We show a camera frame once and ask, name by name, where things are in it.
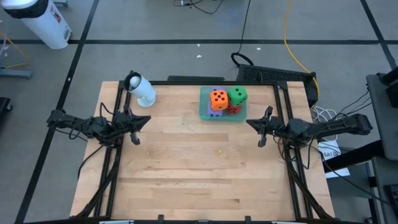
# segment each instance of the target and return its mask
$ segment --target green die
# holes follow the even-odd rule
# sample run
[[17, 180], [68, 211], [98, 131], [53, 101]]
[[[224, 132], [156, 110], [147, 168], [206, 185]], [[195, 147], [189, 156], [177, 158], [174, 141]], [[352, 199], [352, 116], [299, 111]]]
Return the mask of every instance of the green die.
[[231, 106], [239, 106], [242, 105], [248, 99], [248, 93], [243, 88], [243, 86], [234, 86], [231, 87], [228, 92], [229, 104]]

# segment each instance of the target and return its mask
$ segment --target teal tray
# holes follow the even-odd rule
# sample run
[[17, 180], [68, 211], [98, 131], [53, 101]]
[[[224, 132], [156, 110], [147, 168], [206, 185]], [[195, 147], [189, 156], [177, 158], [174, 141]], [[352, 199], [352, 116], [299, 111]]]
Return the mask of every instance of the teal tray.
[[210, 100], [210, 93], [217, 86], [202, 86], [200, 88], [200, 101], [199, 101], [199, 116], [200, 119], [208, 120], [208, 121], [234, 121], [234, 122], [242, 122], [245, 121], [248, 116], [248, 110], [246, 106], [246, 102], [242, 104], [242, 109], [238, 114], [227, 114], [226, 111], [223, 111], [223, 115], [221, 117], [212, 117], [207, 115], [207, 105]]

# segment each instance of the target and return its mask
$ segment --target wooden table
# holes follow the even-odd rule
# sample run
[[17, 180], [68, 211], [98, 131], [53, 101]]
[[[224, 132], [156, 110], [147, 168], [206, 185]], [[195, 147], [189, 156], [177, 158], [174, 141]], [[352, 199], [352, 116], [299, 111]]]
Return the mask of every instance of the wooden table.
[[[96, 116], [100, 102], [114, 107], [117, 86], [118, 82], [103, 82]], [[202, 121], [198, 114], [200, 86], [156, 85], [155, 89], [156, 103], [150, 108], [131, 99], [134, 114], [151, 115], [152, 119], [138, 133], [140, 146], [133, 145], [129, 136], [124, 138], [113, 219], [156, 220], [159, 214], [166, 220], [243, 220], [246, 215], [253, 220], [295, 219], [286, 164], [271, 137], [265, 147], [258, 148], [259, 135], [246, 123]], [[277, 114], [273, 87], [245, 89], [248, 119], [262, 117], [268, 106]], [[289, 83], [289, 94], [295, 118], [310, 121], [303, 84]], [[285, 108], [282, 92], [281, 98]], [[97, 140], [90, 140], [85, 156], [97, 148]], [[80, 212], [98, 188], [104, 152], [83, 167], [71, 215]], [[302, 157], [305, 164], [307, 150], [302, 150]], [[333, 216], [318, 153], [312, 152], [305, 175], [311, 193]], [[297, 192], [305, 217], [302, 194], [298, 188]], [[105, 193], [102, 213], [107, 197]]]

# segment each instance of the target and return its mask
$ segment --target white cylindrical object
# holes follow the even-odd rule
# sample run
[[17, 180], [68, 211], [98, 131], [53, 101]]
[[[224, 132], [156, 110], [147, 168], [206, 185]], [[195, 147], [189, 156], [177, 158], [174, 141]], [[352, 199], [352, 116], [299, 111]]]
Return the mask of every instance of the white cylindrical object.
[[134, 72], [129, 80], [128, 91], [137, 97], [140, 106], [149, 107], [155, 103], [156, 90], [140, 73]]
[[2, 0], [5, 11], [20, 19], [51, 49], [62, 49], [68, 45], [72, 30], [52, 0]]

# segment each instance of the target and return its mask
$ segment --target white trash can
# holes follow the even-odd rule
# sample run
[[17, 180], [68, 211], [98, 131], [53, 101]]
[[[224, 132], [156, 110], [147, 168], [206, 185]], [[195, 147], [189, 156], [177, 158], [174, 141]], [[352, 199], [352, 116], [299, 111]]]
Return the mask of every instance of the white trash can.
[[72, 30], [52, 0], [2, 0], [1, 5], [51, 49], [62, 49], [68, 45]]

